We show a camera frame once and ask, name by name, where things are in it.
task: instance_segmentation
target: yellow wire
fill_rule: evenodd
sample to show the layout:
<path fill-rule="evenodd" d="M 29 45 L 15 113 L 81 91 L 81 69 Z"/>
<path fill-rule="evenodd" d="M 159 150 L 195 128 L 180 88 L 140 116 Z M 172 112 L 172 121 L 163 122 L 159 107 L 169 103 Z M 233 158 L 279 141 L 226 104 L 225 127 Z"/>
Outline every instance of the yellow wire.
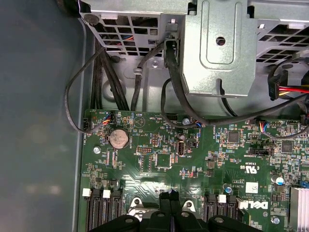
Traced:
<path fill-rule="evenodd" d="M 282 95 L 285 95 L 285 94 L 288 94 L 288 93 L 290 93 L 290 91 L 280 92 L 279 96 L 282 96 Z"/>

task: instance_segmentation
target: black cable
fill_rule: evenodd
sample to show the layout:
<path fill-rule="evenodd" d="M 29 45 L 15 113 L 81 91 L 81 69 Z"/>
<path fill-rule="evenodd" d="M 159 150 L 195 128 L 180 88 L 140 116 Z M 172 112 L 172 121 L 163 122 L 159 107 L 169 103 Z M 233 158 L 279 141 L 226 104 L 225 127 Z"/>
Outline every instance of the black cable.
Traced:
<path fill-rule="evenodd" d="M 228 117 L 228 118 L 216 118 L 216 119 L 204 119 L 200 117 L 195 110 L 191 107 L 190 103 L 188 102 L 184 90 L 183 90 L 183 84 L 181 81 L 181 75 L 178 70 L 178 65 L 176 62 L 175 58 L 175 53 L 174 49 L 172 46 L 168 45 L 167 51 L 166 51 L 166 61 L 167 61 L 167 66 L 169 69 L 169 74 L 171 77 L 171 81 L 173 84 L 174 91 L 176 93 L 176 96 L 182 105 L 183 109 L 186 111 L 186 113 L 199 121 L 200 123 L 206 125 L 206 126 L 218 126 L 218 125 L 224 125 L 224 124 L 232 124 L 232 123 L 237 123 L 240 121 L 245 121 L 245 120 L 250 120 L 254 119 L 259 116 L 264 116 L 264 115 L 269 115 L 272 114 L 278 110 L 281 110 L 287 106 L 290 106 L 292 104 L 295 104 L 297 102 L 303 101 L 306 99 L 307 95 L 301 95 L 299 97 L 296 97 L 292 100 L 286 101 L 282 104 L 276 105 L 274 107 L 271 107 L 269 109 L 265 109 L 259 112 L 247 114 L 247 115 L 242 115 L 238 117 Z"/>
<path fill-rule="evenodd" d="M 66 110 L 66 114 L 67 114 L 67 118 L 69 120 L 69 123 L 71 124 L 71 126 L 78 132 L 80 133 L 93 133 L 95 131 L 97 131 L 99 128 L 101 128 L 103 126 L 103 122 L 96 125 L 94 128 L 90 129 L 90 130 L 82 130 L 82 129 L 79 129 L 73 119 L 72 119 L 72 115 L 70 113 L 70 109 L 69 109 L 69 91 L 70 91 L 70 88 L 73 84 L 73 82 L 76 80 L 76 78 L 91 64 L 92 61 L 95 60 L 95 58 L 98 57 L 98 55 L 104 51 L 104 47 L 100 48 L 97 52 L 95 52 L 94 55 L 92 55 L 92 57 L 83 65 L 83 67 L 74 75 L 74 77 L 72 77 L 72 79 L 69 80 L 69 82 L 67 83 L 66 85 L 66 89 L 64 91 L 64 107 L 65 107 L 65 110 Z"/>
<path fill-rule="evenodd" d="M 138 64 L 138 68 L 142 69 L 144 64 L 154 57 L 156 54 L 161 52 L 164 49 L 164 43 L 159 44 L 154 50 L 151 50 L 147 55 L 141 59 L 140 63 Z M 140 86 L 141 86 L 141 75 L 135 75 L 135 85 L 134 85 L 134 93 L 131 101 L 131 111 L 136 111 L 137 101 L 140 94 Z"/>
<path fill-rule="evenodd" d="M 91 96 L 90 96 L 90 109 L 96 108 L 97 100 L 97 68 L 98 68 L 98 59 L 95 59 L 93 65 L 93 74 L 92 74 L 92 83 L 91 83 Z"/>
<path fill-rule="evenodd" d="M 106 64 L 105 60 L 103 59 L 103 57 L 100 56 L 100 59 L 101 59 L 102 66 L 103 66 L 103 68 L 105 70 L 107 79 L 108 79 L 108 81 L 110 83 L 111 91 L 112 91 L 112 94 L 114 96 L 114 99 L 115 99 L 116 105 L 118 107 L 118 110 L 124 110 L 123 105 L 122 105 L 123 103 L 121 101 L 121 98 L 120 98 L 120 95 L 118 93 L 116 84 L 115 84 L 114 79 L 112 77 L 112 74 L 110 73 L 110 70 L 108 69 L 107 64 Z"/>
<path fill-rule="evenodd" d="M 237 114 L 232 110 L 230 104 L 227 102 L 227 99 L 221 98 L 221 101 L 222 101 L 224 107 L 226 108 L 226 110 L 230 113 L 230 115 L 233 116 L 233 117 L 237 117 Z"/>
<path fill-rule="evenodd" d="M 102 82 L 103 82 L 103 72 L 102 72 L 102 62 L 101 59 L 98 60 L 98 67 L 97 67 L 97 109 L 101 110 L 103 109 L 103 102 L 102 102 Z"/>
<path fill-rule="evenodd" d="M 167 114 L 165 113 L 164 106 L 165 106 L 165 100 L 166 100 L 166 86 L 168 85 L 169 82 L 170 82 L 170 79 L 164 82 L 163 87 L 162 87 L 162 92 L 161 92 L 161 115 L 163 119 L 172 127 L 182 128 L 182 129 L 188 129 L 188 128 L 194 128 L 194 127 L 196 128 L 197 126 L 195 123 L 192 123 L 189 125 L 175 124 L 168 118 Z"/>
<path fill-rule="evenodd" d="M 309 131 L 309 126 L 306 126 L 303 130 L 301 130 L 300 132 L 298 133 L 295 133 L 295 134 L 292 134 L 292 135 L 288 135 L 288 136 L 273 136 L 271 134 L 268 134 L 266 132 L 263 132 L 263 135 L 273 139 L 273 140 L 280 140 L 280 139 L 294 139 L 294 138 L 297 138 L 299 135 L 302 135 L 306 132 Z"/>
<path fill-rule="evenodd" d="M 112 66 L 111 59 L 110 59 L 110 57 L 109 57 L 109 55 L 107 54 L 106 51 L 104 51 L 102 53 L 102 57 L 103 57 L 102 63 L 106 64 L 106 68 L 109 70 L 109 72 L 111 74 L 111 78 L 113 79 L 114 84 L 117 87 L 118 94 L 119 94 L 119 97 L 120 97 L 122 105 L 123 105 L 123 110 L 130 110 L 129 106 L 127 104 L 127 101 L 126 101 L 126 96 L 125 96 L 124 90 L 122 89 L 122 86 L 121 86 L 121 83 L 119 81 L 119 78 L 118 78 L 118 76 L 117 76 L 117 74 L 116 74 L 116 72 L 115 72 L 115 70 L 114 70 L 114 68 Z"/>

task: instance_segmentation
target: metal sheet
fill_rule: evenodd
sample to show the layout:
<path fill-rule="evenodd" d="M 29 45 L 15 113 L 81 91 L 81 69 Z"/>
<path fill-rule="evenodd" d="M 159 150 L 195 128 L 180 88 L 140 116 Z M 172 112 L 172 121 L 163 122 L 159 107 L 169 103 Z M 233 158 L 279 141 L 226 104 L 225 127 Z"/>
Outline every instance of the metal sheet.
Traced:
<path fill-rule="evenodd" d="M 1 231 L 72 231 L 79 137 L 63 92 L 82 65 L 83 27 L 56 1 L 40 0 L 2 2 L 0 25 Z M 70 92 L 77 122 L 89 90 L 82 83 Z"/>

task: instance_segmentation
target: white sticker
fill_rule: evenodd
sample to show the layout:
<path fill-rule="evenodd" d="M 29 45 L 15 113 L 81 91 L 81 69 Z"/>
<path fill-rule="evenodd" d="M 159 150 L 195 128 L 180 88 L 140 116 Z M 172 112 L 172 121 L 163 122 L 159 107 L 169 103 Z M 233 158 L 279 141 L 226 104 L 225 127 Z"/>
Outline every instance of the white sticker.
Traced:
<path fill-rule="evenodd" d="M 246 182 L 246 193 L 258 193 L 258 182 Z"/>

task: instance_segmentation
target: red wire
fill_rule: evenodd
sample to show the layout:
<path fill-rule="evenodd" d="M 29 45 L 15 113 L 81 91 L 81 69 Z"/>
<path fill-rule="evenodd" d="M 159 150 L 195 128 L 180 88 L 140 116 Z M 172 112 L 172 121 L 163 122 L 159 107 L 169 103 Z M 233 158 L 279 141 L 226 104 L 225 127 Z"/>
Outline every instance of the red wire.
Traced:
<path fill-rule="evenodd" d="M 303 90 L 298 88 L 279 88 L 279 91 L 293 91 L 293 92 L 301 92 L 301 93 L 309 93 L 309 90 Z"/>

